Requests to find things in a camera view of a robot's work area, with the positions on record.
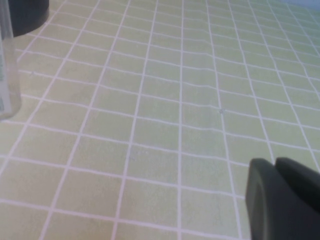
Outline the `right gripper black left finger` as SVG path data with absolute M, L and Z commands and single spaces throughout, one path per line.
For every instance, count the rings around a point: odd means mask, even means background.
M 245 194 L 253 240 L 318 240 L 320 213 L 289 187 L 275 164 L 251 160 Z

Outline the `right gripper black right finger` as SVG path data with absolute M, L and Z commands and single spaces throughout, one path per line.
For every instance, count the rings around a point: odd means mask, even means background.
M 292 191 L 320 213 L 320 174 L 288 157 L 278 157 L 275 168 Z

